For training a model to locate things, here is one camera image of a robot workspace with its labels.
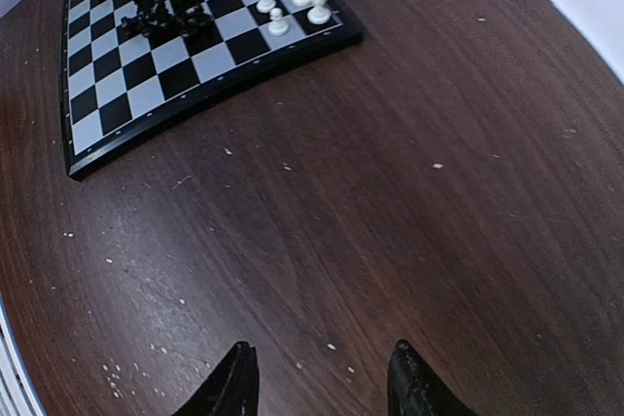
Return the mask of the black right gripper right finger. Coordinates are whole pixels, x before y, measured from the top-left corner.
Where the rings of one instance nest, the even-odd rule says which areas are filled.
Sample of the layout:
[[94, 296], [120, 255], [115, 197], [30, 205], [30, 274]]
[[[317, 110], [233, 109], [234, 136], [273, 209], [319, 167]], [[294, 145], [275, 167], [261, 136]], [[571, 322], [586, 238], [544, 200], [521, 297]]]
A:
[[388, 362], [387, 414], [477, 416], [442, 381], [405, 339], [395, 344]]

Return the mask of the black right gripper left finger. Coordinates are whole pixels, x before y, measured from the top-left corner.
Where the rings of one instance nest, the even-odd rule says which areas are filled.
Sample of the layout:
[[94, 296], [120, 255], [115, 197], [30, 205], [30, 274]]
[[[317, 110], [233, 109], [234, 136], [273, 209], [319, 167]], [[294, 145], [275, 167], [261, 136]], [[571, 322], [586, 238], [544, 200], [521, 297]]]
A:
[[236, 342], [175, 416], [258, 414], [256, 348]]

